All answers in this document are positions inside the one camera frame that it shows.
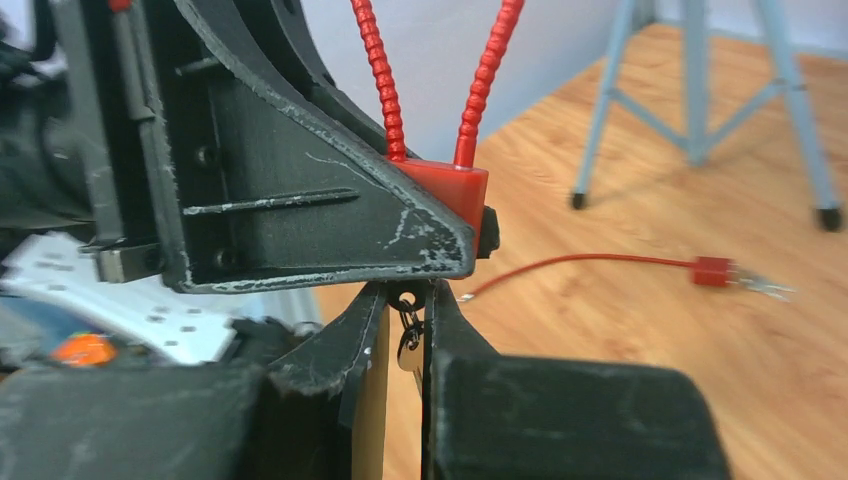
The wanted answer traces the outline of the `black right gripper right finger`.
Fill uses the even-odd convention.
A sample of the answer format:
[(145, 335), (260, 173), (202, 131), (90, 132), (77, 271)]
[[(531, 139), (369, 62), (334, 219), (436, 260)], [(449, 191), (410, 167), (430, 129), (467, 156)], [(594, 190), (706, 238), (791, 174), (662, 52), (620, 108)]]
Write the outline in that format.
[(425, 479), (728, 479), (709, 406), (680, 371), (506, 355), (447, 282), (427, 288)]

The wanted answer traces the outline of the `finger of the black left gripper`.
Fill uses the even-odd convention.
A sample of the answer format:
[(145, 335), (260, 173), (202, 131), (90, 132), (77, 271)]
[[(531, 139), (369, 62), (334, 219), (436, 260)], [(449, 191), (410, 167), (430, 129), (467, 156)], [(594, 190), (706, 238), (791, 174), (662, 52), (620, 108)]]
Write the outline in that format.
[(237, 1), (186, 15), (186, 281), (194, 294), (451, 278), (471, 227), (296, 91)]
[(388, 153), (383, 126), (337, 88), (317, 51), (299, 1), (239, 0), (235, 6), (271, 64), (308, 103), (379, 153)]

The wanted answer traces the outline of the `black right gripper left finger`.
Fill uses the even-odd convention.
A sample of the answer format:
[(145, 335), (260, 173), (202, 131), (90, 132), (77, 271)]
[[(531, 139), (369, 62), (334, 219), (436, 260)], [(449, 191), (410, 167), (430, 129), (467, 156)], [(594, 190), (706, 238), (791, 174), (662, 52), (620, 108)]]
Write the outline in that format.
[(366, 284), (284, 356), (29, 368), (1, 385), (5, 479), (378, 479), (388, 292)]

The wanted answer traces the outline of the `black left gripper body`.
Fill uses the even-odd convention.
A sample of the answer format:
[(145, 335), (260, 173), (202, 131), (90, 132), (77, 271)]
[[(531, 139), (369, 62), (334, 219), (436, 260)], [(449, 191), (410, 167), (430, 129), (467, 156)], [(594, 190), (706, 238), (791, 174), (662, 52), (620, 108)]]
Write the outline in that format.
[(186, 281), (181, 1), (34, 1), (1, 44), (1, 224), (84, 226), (103, 280)]

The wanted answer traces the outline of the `orange black padlock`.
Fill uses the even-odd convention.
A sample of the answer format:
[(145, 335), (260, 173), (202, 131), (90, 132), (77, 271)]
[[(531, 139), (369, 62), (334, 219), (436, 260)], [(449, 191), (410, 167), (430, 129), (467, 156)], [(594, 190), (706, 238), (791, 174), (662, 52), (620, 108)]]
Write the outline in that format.
[(50, 356), (72, 367), (96, 367), (110, 363), (118, 355), (110, 339), (99, 333), (75, 333), (61, 342)]

